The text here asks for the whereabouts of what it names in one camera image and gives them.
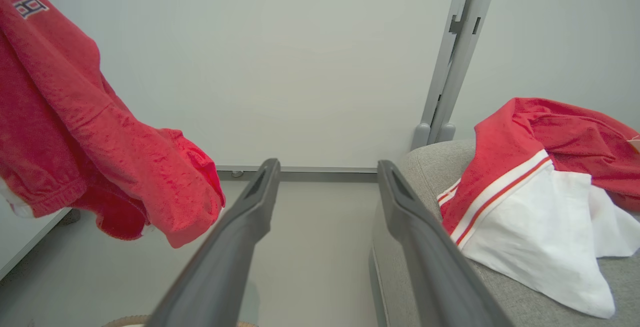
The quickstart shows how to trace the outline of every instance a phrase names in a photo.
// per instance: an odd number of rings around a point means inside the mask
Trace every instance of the red and white jacket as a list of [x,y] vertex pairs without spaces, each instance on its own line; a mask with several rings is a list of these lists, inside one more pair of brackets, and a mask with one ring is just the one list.
[[224,206],[216,166],[181,131],[137,120],[99,66],[50,1],[0,0],[0,193],[23,217],[77,207],[115,238],[151,223],[180,247]]
[[475,127],[475,156],[438,196],[462,253],[601,318],[615,311],[597,257],[640,247],[640,133],[585,108],[514,98]]

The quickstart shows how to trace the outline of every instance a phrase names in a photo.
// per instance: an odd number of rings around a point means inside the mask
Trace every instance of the gray upholstery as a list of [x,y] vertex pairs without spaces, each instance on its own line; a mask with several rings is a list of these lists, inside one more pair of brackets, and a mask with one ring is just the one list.
[[[474,142],[442,142],[416,149],[399,164],[427,210],[442,220],[436,196],[450,187],[474,156]],[[419,326],[418,310],[400,244],[387,231],[378,206],[373,250],[388,327]],[[509,277],[468,259],[471,267],[516,327],[638,327],[640,326],[640,253],[630,258],[601,258],[600,270],[613,292],[615,316],[590,317],[558,304]]]

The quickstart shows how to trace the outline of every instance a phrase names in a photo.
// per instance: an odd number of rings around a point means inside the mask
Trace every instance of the red sweatshirt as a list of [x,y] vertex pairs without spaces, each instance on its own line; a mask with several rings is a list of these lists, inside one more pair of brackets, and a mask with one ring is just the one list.
[[592,185],[629,211],[640,211],[638,132],[587,108],[514,98],[475,126],[475,156],[460,181],[438,197],[457,245],[484,215],[552,161],[558,171],[589,174]]
[[175,248],[215,222],[214,162],[132,115],[91,38],[48,0],[0,0],[0,32],[0,192],[18,215],[78,207],[110,236],[153,224]]

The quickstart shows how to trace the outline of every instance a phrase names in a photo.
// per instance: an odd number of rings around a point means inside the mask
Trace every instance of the white stripe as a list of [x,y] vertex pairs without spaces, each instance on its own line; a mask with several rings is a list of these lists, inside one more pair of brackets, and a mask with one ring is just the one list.
[[461,177],[458,178],[457,181],[455,181],[449,188],[444,190],[444,192],[440,193],[437,198],[441,199],[441,197],[443,197],[444,195],[450,193],[451,190],[453,190],[454,186],[457,186],[460,183],[461,179],[462,179]]
[[456,192],[458,192],[457,188],[452,193],[444,197],[440,202],[438,202],[438,204],[442,207],[443,204],[446,204],[446,202],[450,201],[451,198],[453,198],[456,195]]
[[[464,216],[462,216],[462,219],[460,220],[460,222],[457,223],[457,226],[451,233],[451,239],[454,242],[456,242],[460,238],[460,236],[462,236],[462,233],[464,233],[464,231],[467,229],[474,215],[477,213],[478,210],[480,210],[480,207],[482,207],[493,196],[495,196],[500,191],[502,191],[503,188],[509,186],[512,182],[516,181],[517,179],[525,175],[527,172],[529,172],[532,168],[534,168],[538,163],[540,163],[542,160],[544,160],[548,156],[549,154],[547,154],[547,151],[542,149],[538,151],[536,154],[534,154],[533,157],[524,161],[523,163],[521,163],[521,165],[514,167],[512,170],[506,172],[502,176],[498,177],[498,179],[496,179],[489,186],[487,186],[487,188],[485,188],[480,193],[480,195],[478,195],[478,197],[476,197],[473,200],[473,202],[471,202],[471,205],[464,213]],[[500,202],[505,200],[505,198],[509,197],[514,191],[518,190],[519,186],[528,182],[533,176],[537,175],[540,171],[544,170],[547,166],[553,167],[553,163],[550,160],[547,161],[542,166],[540,166],[537,172],[534,172],[531,175],[529,175],[527,178],[523,179],[520,183],[513,186],[513,188],[505,192],[503,195],[501,195],[499,198],[493,201],[492,204],[487,206],[482,211],[482,213],[480,213],[477,220],[475,221],[475,224],[473,225],[473,227],[471,227],[471,230],[460,241],[458,248],[462,249],[462,247],[464,247],[465,243],[469,240],[471,235],[473,235],[473,232],[476,230],[476,227],[482,222],[482,219],[485,216],[487,216],[494,208],[496,208],[496,206],[498,206]]]

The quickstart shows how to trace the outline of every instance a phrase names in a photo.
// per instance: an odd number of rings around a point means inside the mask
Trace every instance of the red fabric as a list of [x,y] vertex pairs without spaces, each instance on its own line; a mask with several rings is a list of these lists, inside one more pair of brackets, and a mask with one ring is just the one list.
[[34,216],[87,209],[120,239],[151,223],[175,248],[204,233],[225,204],[214,162],[139,122],[96,43],[49,1],[0,0],[0,13],[0,177]]
[[590,174],[617,206],[640,211],[640,154],[627,142],[639,134],[593,110],[514,98],[475,126],[475,156],[440,207],[443,225],[452,234],[487,186],[541,150],[556,170]]

